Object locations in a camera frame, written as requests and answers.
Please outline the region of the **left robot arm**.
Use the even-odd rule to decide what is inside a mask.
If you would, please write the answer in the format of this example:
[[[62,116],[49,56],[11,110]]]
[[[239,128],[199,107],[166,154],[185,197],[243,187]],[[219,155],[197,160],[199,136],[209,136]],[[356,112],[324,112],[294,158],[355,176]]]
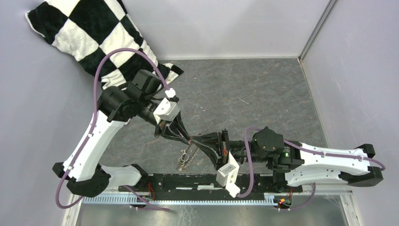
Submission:
[[[161,80],[147,70],[140,70],[132,81],[106,88],[97,102],[87,135],[64,162],[55,163],[53,171],[67,180],[72,194],[96,197],[107,189],[131,186],[142,192],[148,186],[147,173],[138,165],[107,167],[100,158],[113,137],[132,118],[138,116],[155,127],[155,137],[189,144],[190,135],[181,119],[177,97],[153,101]]]

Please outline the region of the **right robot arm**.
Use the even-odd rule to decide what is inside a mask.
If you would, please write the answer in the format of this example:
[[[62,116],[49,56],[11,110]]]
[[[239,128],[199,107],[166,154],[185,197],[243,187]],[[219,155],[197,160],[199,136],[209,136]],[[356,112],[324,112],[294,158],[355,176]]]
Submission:
[[[238,168],[248,163],[264,163],[272,173],[272,187],[284,192],[289,187],[308,183],[347,184],[354,187],[372,187],[383,180],[386,167],[374,159],[371,144],[354,149],[332,149],[311,146],[284,139],[272,129],[245,129],[243,140],[231,140],[227,130],[191,137],[191,143],[204,152],[216,170],[230,164]]]

